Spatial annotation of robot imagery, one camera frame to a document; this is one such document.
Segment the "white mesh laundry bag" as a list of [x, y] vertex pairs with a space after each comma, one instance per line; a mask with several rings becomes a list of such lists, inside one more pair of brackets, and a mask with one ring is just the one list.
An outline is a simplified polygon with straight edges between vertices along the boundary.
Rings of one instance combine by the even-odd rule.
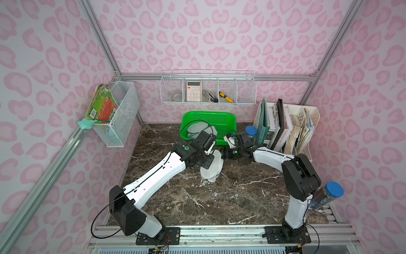
[[221, 174], [224, 160], [222, 158], [222, 154], [219, 150], [215, 150], [213, 152], [214, 159], [208, 169], [203, 167], [200, 168], [200, 174], [203, 179], [208, 180], [211, 183], [216, 182], [216, 179]]

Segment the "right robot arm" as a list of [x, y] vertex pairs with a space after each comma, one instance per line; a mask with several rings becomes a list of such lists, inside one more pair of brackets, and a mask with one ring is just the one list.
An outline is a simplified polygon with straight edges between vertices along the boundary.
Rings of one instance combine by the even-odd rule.
[[321, 185], [321, 180], [305, 154], [287, 155], [264, 146], [256, 146], [246, 132], [227, 134], [228, 147], [223, 158], [250, 159], [270, 166], [283, 174], [285, 187], [290, 195], [287, 213], [282, 221], [282, 236], [289, 240], [306, 230], [306, 215], [310, 201]]

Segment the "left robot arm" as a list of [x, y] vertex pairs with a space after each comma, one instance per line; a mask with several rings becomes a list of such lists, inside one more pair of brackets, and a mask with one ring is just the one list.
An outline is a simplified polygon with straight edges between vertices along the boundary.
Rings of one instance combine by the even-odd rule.
[[105, 207], [125, 236], [141, 233], [155, 238], [164, 234], [163, 223], [142, 209], [156, 191], [186, 168], [195, 165], [210, 168], [217, 158], [213, 152], [216, 135], [214, 128], [210, 128], [210, 132], [201, 131], [194, 139], [179, 139], [170, 152], [141, 178], [124, 188], [116, 185], [110, 190]]

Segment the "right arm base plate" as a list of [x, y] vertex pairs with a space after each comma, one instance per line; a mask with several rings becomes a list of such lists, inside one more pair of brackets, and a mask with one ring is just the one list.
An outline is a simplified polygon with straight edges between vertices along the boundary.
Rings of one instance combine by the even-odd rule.
[[268, 244], [307, 244], [311, 243], [311, 238], [305, 226], [298, 229], [292, 229], [288, 225], [266, 226], [263, 238], [267, 239]]

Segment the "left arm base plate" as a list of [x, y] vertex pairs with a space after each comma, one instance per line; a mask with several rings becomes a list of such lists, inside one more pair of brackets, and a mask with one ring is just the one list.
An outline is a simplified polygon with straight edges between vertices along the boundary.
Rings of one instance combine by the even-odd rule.
[[180, 242], [180, 227], [164, 227], [155, 237], [151, 238], [146, 234], [139, 233], [136, 239], [136, 245], [178, 245]]

